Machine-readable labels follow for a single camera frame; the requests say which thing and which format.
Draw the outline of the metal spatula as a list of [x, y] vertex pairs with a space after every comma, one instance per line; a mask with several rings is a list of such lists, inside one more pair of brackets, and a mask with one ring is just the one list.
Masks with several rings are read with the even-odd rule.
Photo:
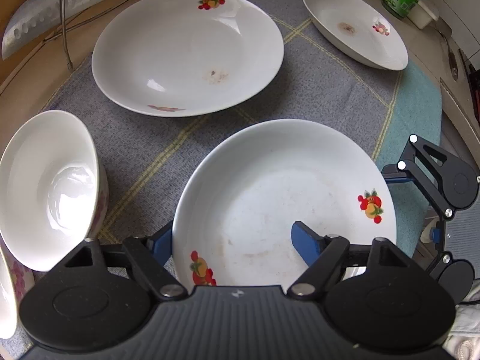
[[451, 76], [453, 80], [458, 80], [459, 77], [459, 69], [458, 64], [456, 62], [456, 56], [453, 53], [453, 50], [450, 45], [450, 38], [452, 36], [452, 28], [447, 24], [447, 22], [442, 18], [439, 17], [435, 23], [435, 27], [439, 32], [441, 38], [445, 41], [447, 50], [448, 50], [448, 63], [451, 72]]

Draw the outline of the white bowl front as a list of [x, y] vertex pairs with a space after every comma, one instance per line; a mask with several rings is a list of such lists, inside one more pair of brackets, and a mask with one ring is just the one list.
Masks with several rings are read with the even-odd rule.
[[1, 243], [1, 339], [10, 339], [16, 332], [20, 302], [32, 286], [32, 271]]

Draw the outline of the white small container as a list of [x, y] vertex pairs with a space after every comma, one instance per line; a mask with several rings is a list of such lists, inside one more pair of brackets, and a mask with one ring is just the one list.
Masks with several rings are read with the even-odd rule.
[[423, 30], [431, 22], [439, 20], [439, 9], [430, 0], [420, 0], [407, 17], [419, 30]]

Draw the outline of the large white plate fruit decals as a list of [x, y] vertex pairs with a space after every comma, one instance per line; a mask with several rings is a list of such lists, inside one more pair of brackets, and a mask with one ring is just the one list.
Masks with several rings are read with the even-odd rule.
[[307, 268], [291, 240], [300, 221], [353, 244], [396, 239], [391, 194], [349, 137], [312, 121], [278, 119], [233, 134], [202, 160], [172, 229], [179, 281], [289, 287]]

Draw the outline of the black gas stove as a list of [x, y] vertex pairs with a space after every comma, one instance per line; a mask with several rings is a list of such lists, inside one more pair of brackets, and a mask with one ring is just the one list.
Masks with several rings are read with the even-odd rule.
[[469, 91], [472, 98], [473, 113], [477, 122], [479, 122], [479, 107], [480, 107], [480, 88], [479, 88], [479, 70], [467, 59], [462, 49], [459, 49], [459, 55], [465, 70], [465, 75], [469, 85]]

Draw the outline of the white plate back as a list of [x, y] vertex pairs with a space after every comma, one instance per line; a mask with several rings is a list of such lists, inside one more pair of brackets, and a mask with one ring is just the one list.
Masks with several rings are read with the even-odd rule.
[[234, 107], [278, 74], [284, 41], [247, 0], [142, 0], [103, 30], [91, 59], [97, 87], [117, 105], [158, 117]]

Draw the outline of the grey teal dish towel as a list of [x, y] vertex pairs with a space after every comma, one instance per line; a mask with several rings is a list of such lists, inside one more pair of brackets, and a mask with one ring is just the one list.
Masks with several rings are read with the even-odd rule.
[[280, 71], [252, 99], [210, 116], [145, 116], [115, 105], [96, 86], [85, 58], [43, 110], [78, 116], [106, 168], [110, 197], [102, 238], [151, 234], [174, 215], [200, 162], [234, 133], [272, 119], [306, 119], [345, 134], [378, 166], [394, 163], [412, 133], [438, 143], [439, 87], [416, 63], [402, 72], [366, 67], [329, 44], [302, 0], [249, 0], [270, 14], [285, 39]]

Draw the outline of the bamboo cutting board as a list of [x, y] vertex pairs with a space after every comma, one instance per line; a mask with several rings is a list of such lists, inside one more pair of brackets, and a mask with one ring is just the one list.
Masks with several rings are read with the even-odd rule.
[[39, 45], [32, 51], [37, 52], [47, 42], [61, 39], [67, 69], [72, 72], [74, 65], [68, 49], [67, 33], [89, 24], [130, 0], [122, 0], [88, 19], [76, 24], [72, 23], [84, 11], [102, 1], [104, 0], [26, 0], [11, 16], [3, 31], [1, 58], [11, 57], [35, 38], [49, 32], [50, 35], [42, 38]]

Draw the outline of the stained white plate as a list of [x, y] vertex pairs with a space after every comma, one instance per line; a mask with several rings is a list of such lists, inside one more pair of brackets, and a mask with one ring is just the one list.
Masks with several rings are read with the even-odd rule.
[[362, 0], [303, 0], [317, 30], [366, 66], [402, 71], [408, 51], [393, 25]]

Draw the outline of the white bowl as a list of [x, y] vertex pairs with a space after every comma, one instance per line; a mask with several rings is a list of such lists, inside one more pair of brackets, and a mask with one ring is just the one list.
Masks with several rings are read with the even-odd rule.
[[25, 267], [48, 272], [97, 236], [108, 183], [88, 128], [66, 111], [23, 124], [1, 156], [1, 237]]
[[20, 302], [32, 286], [32, 271], [1, 243], [1, 339], [10, 339], [16, 332]]

